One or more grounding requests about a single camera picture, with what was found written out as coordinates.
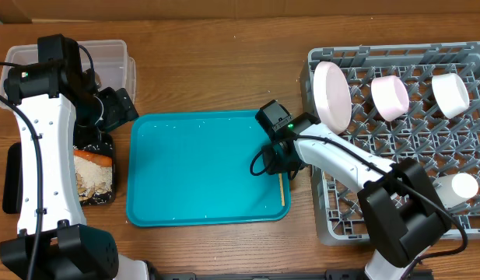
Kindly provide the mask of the wooden chopstick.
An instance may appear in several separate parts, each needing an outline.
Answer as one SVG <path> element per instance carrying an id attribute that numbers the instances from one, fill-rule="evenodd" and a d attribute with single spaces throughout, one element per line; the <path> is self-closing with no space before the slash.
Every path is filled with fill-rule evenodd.
<path id="1" fill-rule="evenodd" d="M 282 173 L 278 173 L 278 176 L 279 176 L 279 190 L 280 190 L 281 205 L 282 207 L 285 207 L 286 201 L 285 201 L 285 194 L 284 194 L 283 175 Z"/>

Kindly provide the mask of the orange carrot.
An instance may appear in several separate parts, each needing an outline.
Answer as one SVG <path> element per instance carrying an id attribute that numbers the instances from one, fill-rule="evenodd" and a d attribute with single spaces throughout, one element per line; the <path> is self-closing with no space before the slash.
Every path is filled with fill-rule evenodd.
<path id="1" fill-rule="evenodd" d="M 98 166 L 112 167 L 112 165 L 113 165 L 113 160 L 108 156 L 103 156 L 103 155 L 96 154 L 96 153 L 93 153 L 93 152 L 87 152 L 87 151 L 82 151 L 82 150 L 78 150 L 78 149 L 74 149 L 73 154 L 75 156 L 78 156 L 78 157 L 82 158 L 82 159 L 85 159 L 85 160 L 88 160 L 92 163 L 95 163 Z"/>

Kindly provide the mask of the white plate with peanuts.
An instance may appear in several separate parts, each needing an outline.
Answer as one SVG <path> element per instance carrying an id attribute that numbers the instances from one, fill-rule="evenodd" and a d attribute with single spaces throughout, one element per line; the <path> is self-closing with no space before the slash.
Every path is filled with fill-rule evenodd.
<path id="1" fill-rule="evenodd" d="M 322 61 L 314 70 L 314 105 L 321 122 L 335 134 L 349 126 L 352 101 L 342 70 L 332 62 Z"/>

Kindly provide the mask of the white bowl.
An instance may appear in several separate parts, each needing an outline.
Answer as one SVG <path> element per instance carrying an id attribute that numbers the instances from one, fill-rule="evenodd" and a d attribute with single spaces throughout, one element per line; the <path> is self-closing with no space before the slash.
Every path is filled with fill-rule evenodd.
<path id="1" fill-rule="evenodd" d="M 464 113 L 469 108 L 468 91 L 458 74 L 435 75 L 431 85 L 436 102 L 448 119 Z"/>
<path id="2" fill-rule="evenodd" d="M 371 95 L 378 113 L 385 121 L 393 121 L 408 111 L 407 89 L 395 75 L 375 78 L 371 82 Z"/>

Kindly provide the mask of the small white cup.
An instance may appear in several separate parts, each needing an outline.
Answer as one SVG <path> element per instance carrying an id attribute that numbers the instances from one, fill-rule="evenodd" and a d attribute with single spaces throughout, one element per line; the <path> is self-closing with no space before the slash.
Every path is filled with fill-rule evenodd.
<path id="1" fill-rule="evenodd" d="M 464 203 L 478 193 L 478 181 L 468 173 L 439 177 L 433 181 L 433 186 L 445 208 Z"/>

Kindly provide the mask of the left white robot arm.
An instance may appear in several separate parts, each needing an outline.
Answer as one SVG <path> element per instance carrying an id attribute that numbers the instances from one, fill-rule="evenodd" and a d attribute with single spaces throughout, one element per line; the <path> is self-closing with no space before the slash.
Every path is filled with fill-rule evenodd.
<path id="1" fill-rule="evenodd" d="M 1 262 L 22 279 L 158 278 L 87 225 L 76 187 L 74 148 L 135 120 L 133 102 L 125 89 L 96 87 L 75 40 L 41 37 L 37 51 L 35 64 L 9 64 L 0 95 L 19 125 L 22 170 L 17 235 L 0 243 Z"/>

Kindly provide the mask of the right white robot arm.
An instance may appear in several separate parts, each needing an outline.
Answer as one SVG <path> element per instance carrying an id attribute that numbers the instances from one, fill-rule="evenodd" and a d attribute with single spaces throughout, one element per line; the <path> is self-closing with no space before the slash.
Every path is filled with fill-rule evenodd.
<path id="1" fill-rule="evenodd" d="M 436 257 L 459 254 L 468 245 L 464 227 L 448 209 L 478 193 L 476 179 L 459 173 L 430 180 L 412 158 L 396 163 L 340 138 L 317 117 L 293 117 L 272 100 L 255 118 L 270 138 L 257 154 L 263 171 L 295 176 L 307 165 L 329 174 L 356 193 L 366 230 L 376 250 L 364 268 L 368 279 L 406 279 L 430 258 L 428 249 L 456 227 L 462 244 Z"/>

